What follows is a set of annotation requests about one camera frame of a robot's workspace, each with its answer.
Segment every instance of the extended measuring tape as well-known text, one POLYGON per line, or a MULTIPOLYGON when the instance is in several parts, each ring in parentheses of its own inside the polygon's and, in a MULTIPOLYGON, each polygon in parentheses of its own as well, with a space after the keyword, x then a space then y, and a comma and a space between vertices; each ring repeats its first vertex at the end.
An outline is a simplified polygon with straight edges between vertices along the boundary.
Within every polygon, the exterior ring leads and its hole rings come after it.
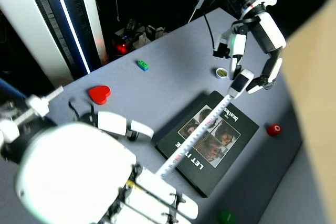
POLYGON ((194 144, 205 133, 215 121, 215 119, 224 111, 232 99, 239 97, 246 87, 251 83, 254 74, 248 69, 243 69, 232 82, 227 95, 219 102, 219 104, 210 112, 210 114, 199 124, 199 126, 190 134, 189 137, 181 144, 179 148, 167 159, 167 161, 156 172, 161 178, 164 178, 179 162, 184 158, 194 144))

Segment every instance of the green object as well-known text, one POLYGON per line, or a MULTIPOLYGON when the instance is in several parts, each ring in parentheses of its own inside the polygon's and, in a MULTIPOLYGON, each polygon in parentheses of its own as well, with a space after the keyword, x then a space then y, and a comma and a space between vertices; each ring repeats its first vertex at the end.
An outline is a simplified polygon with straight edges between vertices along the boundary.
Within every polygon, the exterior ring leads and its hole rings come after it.
POLYGON ((147 71, 148 70, 148 64, 144 62, 143 60, 138 61, 138 66, 143 70, 147 71))
POLYGON ((222 210, 218 213, 218 221, 220 224, 236 224, 236 216, 232 212, 222 210))

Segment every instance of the book cover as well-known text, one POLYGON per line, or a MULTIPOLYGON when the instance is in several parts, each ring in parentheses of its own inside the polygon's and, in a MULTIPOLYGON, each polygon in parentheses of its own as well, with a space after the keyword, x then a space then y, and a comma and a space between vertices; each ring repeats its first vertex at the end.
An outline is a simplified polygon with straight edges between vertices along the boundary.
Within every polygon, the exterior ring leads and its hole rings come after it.
MULTIPOLYGON (((221 99, 221 94, 212 92, 158 141, 158 150, 165 157, 172 155, 221 99)), ((255 122, 230 103, 185 154, 177 169, 203 197, 208 197, 258 128, 255 122)))

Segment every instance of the gray wall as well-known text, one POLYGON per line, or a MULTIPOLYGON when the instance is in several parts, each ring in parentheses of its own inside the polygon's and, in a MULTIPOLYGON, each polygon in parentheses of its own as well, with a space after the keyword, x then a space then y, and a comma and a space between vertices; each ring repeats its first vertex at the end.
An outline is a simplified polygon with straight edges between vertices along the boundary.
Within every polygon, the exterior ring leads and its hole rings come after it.
POLYGON ((308 155, 301 147, 259 224, 326 224, 308 155))

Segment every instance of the red heart-shaped box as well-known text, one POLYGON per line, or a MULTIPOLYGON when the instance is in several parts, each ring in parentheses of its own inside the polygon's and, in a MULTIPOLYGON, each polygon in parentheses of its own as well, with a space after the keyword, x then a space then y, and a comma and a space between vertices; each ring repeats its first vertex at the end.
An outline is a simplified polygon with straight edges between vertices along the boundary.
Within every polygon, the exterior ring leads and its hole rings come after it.
POLYGON ((111 90, 107 86, 97 86, 89 90, 91 99, 98 105, 105 104, 110 94, 111 90))

